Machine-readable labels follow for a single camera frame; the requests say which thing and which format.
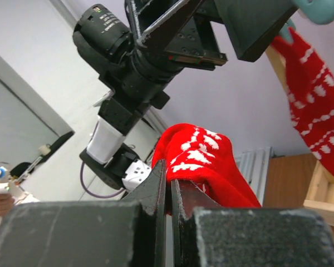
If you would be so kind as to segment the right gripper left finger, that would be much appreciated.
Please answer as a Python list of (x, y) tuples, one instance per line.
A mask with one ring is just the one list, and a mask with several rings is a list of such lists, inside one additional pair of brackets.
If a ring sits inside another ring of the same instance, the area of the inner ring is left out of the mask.
[(16, 206), (0, 226), (0, 266), (164, 266), (166, 163), (118, 201)]

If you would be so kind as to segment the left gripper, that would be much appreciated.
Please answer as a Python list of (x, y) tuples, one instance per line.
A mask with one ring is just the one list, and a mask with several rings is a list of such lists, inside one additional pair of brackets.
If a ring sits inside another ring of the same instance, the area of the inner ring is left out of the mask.
[(227, 62), (212, 22), (221, 17), (214, 1), (125, 1), (132, 49), (114, 100), (163, 106), (164, 89), (183, 68), (212, 71)]

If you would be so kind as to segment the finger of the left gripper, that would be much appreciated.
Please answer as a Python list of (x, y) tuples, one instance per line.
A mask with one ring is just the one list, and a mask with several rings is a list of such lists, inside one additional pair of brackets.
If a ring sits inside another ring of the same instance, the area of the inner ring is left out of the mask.
[(289, 0), (214, 2), (237, 58), (255, 62), (297, 10)]

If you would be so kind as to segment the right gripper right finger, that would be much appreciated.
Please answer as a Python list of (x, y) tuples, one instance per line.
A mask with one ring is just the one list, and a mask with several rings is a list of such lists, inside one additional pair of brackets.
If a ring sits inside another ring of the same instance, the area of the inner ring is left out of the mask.
[(190, 181), (170, 185), (176, 266), (334, 266), (334, 237), (307, 209), (227, 209)]

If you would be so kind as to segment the red patterned sock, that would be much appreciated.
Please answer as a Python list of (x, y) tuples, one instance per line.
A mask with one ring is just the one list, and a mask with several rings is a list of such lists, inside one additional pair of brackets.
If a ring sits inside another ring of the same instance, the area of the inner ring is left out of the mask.
[(169, 127), (156, 144), (152, 166), (166, 162), (166, 182), (191, 181), (212, 200), (227, 208), (261, 205), (239, 171), (232, 143), (226, 136), (180, 123)]
[(334, 176), (334, 76), (316, 50), (293, 28), (292, 43), (271, 45), (286, 62), (289, 111), (294, 129)]

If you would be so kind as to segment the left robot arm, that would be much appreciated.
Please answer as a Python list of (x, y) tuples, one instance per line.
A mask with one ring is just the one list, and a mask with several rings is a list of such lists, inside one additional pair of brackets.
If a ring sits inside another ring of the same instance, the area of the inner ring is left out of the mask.
[(173, 78), (185, 68), (226, 64), (212, 23), (225, 26), (239, 60), (255, 62), (297, 9), (292, 1), (125, 1), (124, 7), (127, 23), (94, 4), (72, 35), (81, 58), (112, 91), (80, 159), (117, 190), (138, 162), (126, 136), (150, 108), (166, 105)]

